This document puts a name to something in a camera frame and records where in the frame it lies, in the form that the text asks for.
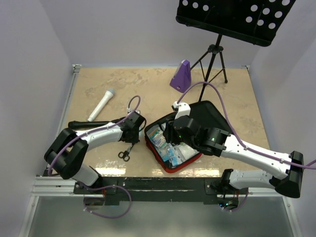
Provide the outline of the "white gauze packet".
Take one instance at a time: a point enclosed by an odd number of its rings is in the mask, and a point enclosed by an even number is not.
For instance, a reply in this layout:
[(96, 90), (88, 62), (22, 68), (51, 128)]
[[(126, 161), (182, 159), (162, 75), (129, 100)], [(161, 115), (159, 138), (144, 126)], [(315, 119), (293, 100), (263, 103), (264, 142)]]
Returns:
[(180, 157), (181, 157), (181, 160), (183, 161), (186, 161), (192, 157), (194, 157), (195, 155), (199, 154), (199, 152), (193, 148), (191, 148), (190, 146), (188, 145), (179, 145), (178, 146), (178, 149), (181, 153)]

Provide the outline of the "beige bandage pack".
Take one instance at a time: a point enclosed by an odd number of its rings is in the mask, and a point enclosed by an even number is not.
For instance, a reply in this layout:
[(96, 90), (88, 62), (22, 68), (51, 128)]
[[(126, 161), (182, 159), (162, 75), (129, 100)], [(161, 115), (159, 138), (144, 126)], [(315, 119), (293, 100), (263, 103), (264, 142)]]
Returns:
[(146, 135), (157, 149), (162, 149), (167, 145), (163, 130), (158, 125), (151, 127)]

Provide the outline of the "blue wipe sachets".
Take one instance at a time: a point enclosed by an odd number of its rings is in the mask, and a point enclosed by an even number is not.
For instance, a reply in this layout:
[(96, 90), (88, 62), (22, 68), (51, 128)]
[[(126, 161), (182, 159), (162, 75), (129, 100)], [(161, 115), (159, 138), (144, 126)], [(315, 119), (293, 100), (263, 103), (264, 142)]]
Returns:
[(160, 156), (163, 162), (169, 161), (173, 166), (177, 166), (182, 163), (181, 152), (177, 148), (164, 149), (161, 151)]

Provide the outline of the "black handled scissors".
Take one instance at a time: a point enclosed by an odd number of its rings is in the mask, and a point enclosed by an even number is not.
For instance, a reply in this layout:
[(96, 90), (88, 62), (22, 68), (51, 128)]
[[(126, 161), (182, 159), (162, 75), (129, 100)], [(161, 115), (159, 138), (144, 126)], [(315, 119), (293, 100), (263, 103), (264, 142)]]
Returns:
[(129, 154), (133, 147), (134, 147), (134, 144), (131, 144), (125, 151), (119, 152), (118, 157), (122, 159), (123, 161), (128, 162), (130, 160)]

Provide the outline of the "red black medicine kit case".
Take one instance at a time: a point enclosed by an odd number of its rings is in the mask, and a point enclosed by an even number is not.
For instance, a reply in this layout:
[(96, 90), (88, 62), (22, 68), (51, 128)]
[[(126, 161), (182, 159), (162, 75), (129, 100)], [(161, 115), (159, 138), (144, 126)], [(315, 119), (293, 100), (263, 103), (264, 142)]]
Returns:
[(145, 141), (167, 173), (175, 173), (201, 155), (219, 157), (234, 132), (210, 101), (190, 104), (190, 114), (180, 118), (172, 112), (145, 128)]

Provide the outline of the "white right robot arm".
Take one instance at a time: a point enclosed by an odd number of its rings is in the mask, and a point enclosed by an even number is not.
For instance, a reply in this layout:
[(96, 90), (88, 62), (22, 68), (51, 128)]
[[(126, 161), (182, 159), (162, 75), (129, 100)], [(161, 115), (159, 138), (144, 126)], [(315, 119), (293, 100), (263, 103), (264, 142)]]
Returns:
[(245, 188), (268, 188), (289, 198), (301, 196), (304, 158), (298, 151), (279, 153), (244, 143), (228, 131), (203, 127), (189, 116), (168, 120), (163, 134), (168, 142), (184, 142), (206, 156), (235, 159), (257, 168), (225, 170), (219, 189), (226, 194)]

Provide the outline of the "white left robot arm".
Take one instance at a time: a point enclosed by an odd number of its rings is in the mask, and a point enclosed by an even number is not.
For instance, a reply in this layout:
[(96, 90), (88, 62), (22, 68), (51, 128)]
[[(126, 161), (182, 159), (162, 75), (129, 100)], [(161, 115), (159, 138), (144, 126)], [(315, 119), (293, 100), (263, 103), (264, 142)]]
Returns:
[(72, 121), (48, 148), (44, 160), (64, 180), (74, 179), (85, 184), (90, 193), (96, 194), (102, 189), (102, 177), (83, 163), (86, 153), (112, 142), (138, 143), (140, 127), (145, 122), (146, 119), (138, 112), (112, 121)]

